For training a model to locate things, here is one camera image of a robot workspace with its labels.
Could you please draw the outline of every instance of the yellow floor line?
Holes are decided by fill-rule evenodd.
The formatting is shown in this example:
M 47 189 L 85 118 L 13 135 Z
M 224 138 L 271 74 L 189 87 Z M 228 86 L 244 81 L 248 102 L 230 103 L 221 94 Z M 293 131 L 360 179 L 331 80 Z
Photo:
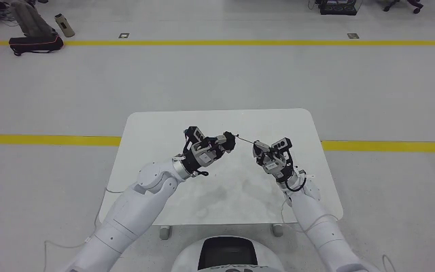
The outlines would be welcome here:
M 325 151 L 435 153 L 435 142 L 423 141 L 322 141 Z
M 0 135 L 2 145 L 119 146 L 116 136 Z M 325 151 L 435 153 L 435 142 L 419 141 L 322 141 Z
M 49 146 L 119 146 L 121 137 L 71 135 L 0 135 L 0 144 Z
M 435 46 L 435 40 L 156 40 L 156 41 L 65 41 L 68 46 Z M 7 46 L 7 41 L 0 41 Z

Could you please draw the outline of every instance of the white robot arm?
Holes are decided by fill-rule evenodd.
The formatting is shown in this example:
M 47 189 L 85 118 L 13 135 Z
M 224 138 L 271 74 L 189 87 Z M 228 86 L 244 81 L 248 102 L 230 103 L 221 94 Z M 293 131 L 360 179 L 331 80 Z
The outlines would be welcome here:
M 330 272 L 379 272 L 372 264 L 356 256 L 346 242 L 335 219 L 319 202 L 319 190 L 307 174 L 298 169 L 290 154 L 292 142 L 284 138 L 272 147 L 255 141 L 253 146 L 257 164 L 275 177 L 287 204 Z
M 191 126 L 185 136 L 183 154 L 142 168 L 137 181 L 112 205 L 98 231 L 61 271 L 110 271 L 125 249 L 152 225 L 179 184 L 189 177 L 208 175 L 198 169 L 230 153 L 235 146 L 235 137 L 229 132 L 204 137 Z

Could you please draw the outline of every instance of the white cable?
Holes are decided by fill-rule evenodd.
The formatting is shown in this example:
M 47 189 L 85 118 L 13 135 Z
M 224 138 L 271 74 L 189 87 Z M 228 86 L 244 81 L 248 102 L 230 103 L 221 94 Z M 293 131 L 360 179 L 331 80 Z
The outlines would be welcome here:
M 287 200 L 284 200 L 284 202 L 283 202 L 282 205 L 281 205 L 281 220 L 282 220 L 284 226 L 286 226 L 286 227 L 292 229 L 293 231 L 296 231 L 297 233 L 307 233 L 309 230 L 311 230 L 311 229 L 315 226 L 315 223 L 316 223 L 317 221 L 319 221 L 320 218 L 323 218 L 323 217 L 325 217 L 325 216 L 332 216 L 333 218 L 335 218 L 335 219 L 338 221 L 338 218 L 337 218 L 335 215 L 333 215 L 333 214 L 324 214 L 324 215 L 322 215 L 322 216 L 319 216 L 316 220 L 314 220 L 314 222 L 313 222 L 313 223 L 312 223 L 312 224 L 311 224 L 311 225 L 310 225 L 306 230 L 304 230 L 302 227 L 300 227 L 300 228 L 302 228 L 301 231 L 300 231 L 300 230 L 297 230 L 297 229 L 291 227 L 289 224 L 286 224 L 286 223 L 284 222 L 283 210 L 284 210 L 284 204 L 285 204 L 286 201 L 287 201 Z M 387 266 L 385 265 L 385 259 L 388 260 L 389 264 L 391 265 L 391 267 L 392 267 L 392 269 L 393 269 L 393 272 L 396 272 L 396 268 L 394 267 L 393 262 L 389 259 L 389 257 L 387 256 L 387 254 L 384 254 L 384 255 L 382 255 L 382 264 L 383 264 L 383 268 L 385 269 L 385 272 L 388 272 Z
M 107 187 L 104 188 L 104 192 L 105 191 L 108 191 L 108 192 L 111 192 L 111 193 L 114 193 L 114 194 L 120 194 L 120 193 L 122 193 L 122 192 L 112 192 L 112 191 L 108 190 Z M 84 245 L 90 237 L 92 237 L 94 235 L 95 231 L 97 231 L 97 219 L 98 219 L 98 214 L 100 213 L 100 210 L 101 210 L 101 206 L 103 205 L 103 200 L 104 200 L 104 195 L 103 195 L 103 198 L 101 199 L 101 204 L 100 204 L 100 207 L 98 208 L 97 214 L 95 215 L 94 230 L 92 231 L 92 234 L 89 235 L 88 238 L 86 238 L 85 242 L 83 242 L 83 243 L 81 243 L 79 245 L 59 245 L 58 243 L 54 243 L 54 242 L 52 242 L 50 240 L 45 240 L 43 242 L 43 272 L 46 272 L 46 269 L 47 269 L 47 244 L 48 243 L 52 244 L 52 245 L 54 245 L 54 246 L 56 246 L 58 248 L 79 248 L 82 245 Z
M 317 223 L 317 221 L 319 221 L 320 219 L 322 219 L 325 216 L 332 216 L 333 218 L 335 218 L 338 221 L 338 218 L 334 214 L 324 214 L 324 215 L 319 216 L 318 218 L 316 218 L 316 220 L 314 220 L 314 222 L 306 230 L 304 230 L 302 227 L 300 227 L 300 228 L 302 228 L 301 231 L 297 230 L 297 229 L 291 227 L 289 224 L 286 224 L 284 222 L 283 210 L 284 210 L 284 204 L 285 204 L 285 202 L 286 202 L 286 200 L 281 205 L 281 220 L 283 221 L 284 226 L 292 229 L 293 231 L 296 231 L 297 233 L 307 233 L 309 230 L 311 230 L 315 226 L 315 223 Z

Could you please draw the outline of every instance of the table caster wheel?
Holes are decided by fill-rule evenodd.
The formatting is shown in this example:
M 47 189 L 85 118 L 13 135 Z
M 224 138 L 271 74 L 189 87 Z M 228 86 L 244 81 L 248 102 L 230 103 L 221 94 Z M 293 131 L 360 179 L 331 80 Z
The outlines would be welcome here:
M 169 236 L 171 236 L 171 226 L 161 226 L 160 227 L 160 238 L 162 240 L 169 239 Z
M 275 237 L 283 236 L 283 225 L 282 224 L 272 224 L 272 233 Z

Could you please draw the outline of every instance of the black bag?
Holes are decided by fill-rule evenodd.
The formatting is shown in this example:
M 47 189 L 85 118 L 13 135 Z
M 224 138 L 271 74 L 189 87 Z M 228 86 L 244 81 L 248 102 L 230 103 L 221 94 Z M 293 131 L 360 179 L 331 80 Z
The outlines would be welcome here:
M 25 52 L 50 53 L 60 50 L 63 40 L 59 36 L 11 38 L 9 45 L 16 56 L 21 56 Z

